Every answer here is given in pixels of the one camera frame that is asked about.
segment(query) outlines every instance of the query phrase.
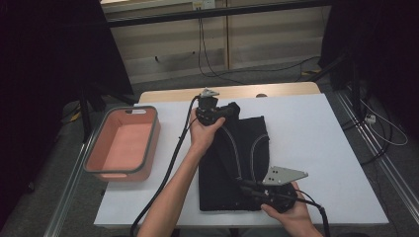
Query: metal plate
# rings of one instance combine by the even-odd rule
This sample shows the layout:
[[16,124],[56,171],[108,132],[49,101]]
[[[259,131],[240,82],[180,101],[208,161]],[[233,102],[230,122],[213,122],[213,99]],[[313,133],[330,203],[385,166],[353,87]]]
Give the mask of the metal plate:
[[265,186],[281,186],[307,176],[308,174],[306,172],[271,166],[262,183]]

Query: forearm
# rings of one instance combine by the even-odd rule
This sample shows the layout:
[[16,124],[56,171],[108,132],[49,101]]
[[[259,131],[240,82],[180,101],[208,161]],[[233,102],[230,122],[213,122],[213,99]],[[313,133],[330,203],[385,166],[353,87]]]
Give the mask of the forearm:
[[201,149],[190,148],[173,178],[148,210],[137,236],[170,236],[203,155]]

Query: pink tray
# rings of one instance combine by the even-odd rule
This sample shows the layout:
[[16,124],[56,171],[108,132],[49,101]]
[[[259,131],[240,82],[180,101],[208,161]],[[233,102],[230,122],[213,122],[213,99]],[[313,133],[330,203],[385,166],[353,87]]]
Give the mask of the pink tray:
[[146,180],[159,132],[154,107],[113,109],[92,137],[84,169],[103,181]]

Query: person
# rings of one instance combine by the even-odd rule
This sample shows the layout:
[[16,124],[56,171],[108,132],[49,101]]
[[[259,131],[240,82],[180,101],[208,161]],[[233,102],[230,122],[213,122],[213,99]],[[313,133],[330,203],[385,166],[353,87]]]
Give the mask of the person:
[[[225,122],[225,118],[219,118],[214,124],[204,126],[196,119],[195,110],[192,110],[190,117],[191,146],[172,179],[148,210],[137,237],[171,235],[200,160],[212,144],[215,132]],[[305,203],[297,201],[286,213],[278,213],[266,204],[262,204],[261,208],[269,216],[279,220],[293,237],[321,236],[311,222]]]

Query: wall switch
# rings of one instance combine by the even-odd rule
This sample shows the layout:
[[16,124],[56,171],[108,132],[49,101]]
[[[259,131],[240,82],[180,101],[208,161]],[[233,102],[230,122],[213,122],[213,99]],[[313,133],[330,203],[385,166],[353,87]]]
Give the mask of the wall switch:
[[204,0],[204,9],[213,9],[215,8],[215,0]]

